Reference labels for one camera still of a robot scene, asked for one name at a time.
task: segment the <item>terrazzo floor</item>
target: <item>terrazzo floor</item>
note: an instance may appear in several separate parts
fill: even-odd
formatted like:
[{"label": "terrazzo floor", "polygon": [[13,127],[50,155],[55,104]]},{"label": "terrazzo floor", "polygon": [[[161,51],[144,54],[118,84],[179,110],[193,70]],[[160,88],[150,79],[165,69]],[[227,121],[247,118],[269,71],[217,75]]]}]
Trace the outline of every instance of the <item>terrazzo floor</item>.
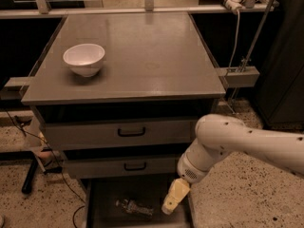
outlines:
[{"label": "terrazzo floor", "polygon": [[[236,114],[225,104],[217,113],[233,115],[248,126],[263,124],[246,99],[237,99]],[[30,111],[9,111],[27,117]],[[0,154],[22,151],[25,137],[14,127],[6,112],[0,112]],[[21,188],[30,161],[0,161],[0,214],[5,228],[74,227],[73,214],[83,202],[67,187],[61,174],[44,175],[38,167],[30,195]],[[76,180],[64,174],[66,182],[82,199],[86,197]],[[191,200],[198,228],[304,227],[304,180],[241,153],[233,153],[194,184]],[[84,209],[75,216],[81,227]]]}]

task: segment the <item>white mechanical device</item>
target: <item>white mechanical device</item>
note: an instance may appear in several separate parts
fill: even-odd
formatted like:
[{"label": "white mechanical device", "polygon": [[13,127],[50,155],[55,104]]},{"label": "white mechanical device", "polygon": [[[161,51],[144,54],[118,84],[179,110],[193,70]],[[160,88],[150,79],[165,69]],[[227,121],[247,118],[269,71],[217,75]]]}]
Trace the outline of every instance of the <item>white mechanical device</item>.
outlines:
[{"label": "white mechanical device", "polygon": [[249,128],[242,120],[209,114],[199,119],[196,138],[180,157],[180,179],[172,182],[162,211],[170,215],[217,162],[238,151],[304,178],[304,135]]}]

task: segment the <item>white bowl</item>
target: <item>white bowl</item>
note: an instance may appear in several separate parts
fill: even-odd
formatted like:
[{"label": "white bowl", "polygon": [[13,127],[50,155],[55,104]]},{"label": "white bowl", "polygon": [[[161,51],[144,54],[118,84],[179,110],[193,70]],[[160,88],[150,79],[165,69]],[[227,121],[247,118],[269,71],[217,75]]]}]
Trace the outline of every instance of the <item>white bowl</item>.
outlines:
[{"label": "white bowl", "polygon": [[64,61],[74,73],[91,77],[102,68],[104,56],[105,50],[101,46],[80,44],[65,52]]}]

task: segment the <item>closed drawer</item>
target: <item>closed drawer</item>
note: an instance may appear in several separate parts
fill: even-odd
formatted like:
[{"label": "closed drawer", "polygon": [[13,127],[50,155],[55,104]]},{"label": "closed drawer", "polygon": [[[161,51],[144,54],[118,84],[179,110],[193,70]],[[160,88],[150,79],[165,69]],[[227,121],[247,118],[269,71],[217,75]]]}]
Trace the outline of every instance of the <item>closed drawer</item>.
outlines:
[{"label": "closed drawer", "polygon": [[[194,227],[188,198],[170,216],[162,212],[162,203],[173,179],[174,175],[159,174],[91,180],[87,188],[83,227]],[[124,199],[152,207],[152,218],[146,219],[123,212],[115,204],[117,200]]]},{"label": "closed drawer", "polygon": [[177,157],[137,157],[66,161],[65,168],[74,179],[125,177],[175,173]]},{"label": "closed drawer", "polygon": [[195,138],[195,124],[196,120],[47,124],[44,134],[58,150],[190,143]]}]

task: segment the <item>white cable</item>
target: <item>white cable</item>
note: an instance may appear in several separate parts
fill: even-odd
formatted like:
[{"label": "white cable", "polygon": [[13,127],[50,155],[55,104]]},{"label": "white cable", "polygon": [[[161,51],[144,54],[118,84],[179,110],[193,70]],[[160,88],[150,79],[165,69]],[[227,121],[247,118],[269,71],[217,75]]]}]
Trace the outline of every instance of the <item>white cable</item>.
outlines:
[{"label": "white cable", "polygon": [[235,37],[235,47],[234,47],[234,50],[233,50],[232,55],[231,55],[231,59],[230,59],[229,65],[228,65],[227,73],[228,73],[229,68],[231,67],[232,61],[235,57],[235,53],[236,53],[236,49],[237,49],[237,45],[238,45],[239,19],[240,19],[240,13],[239,13],[239,9],[237,9],[237,29],[236,29],[236,37]]}]

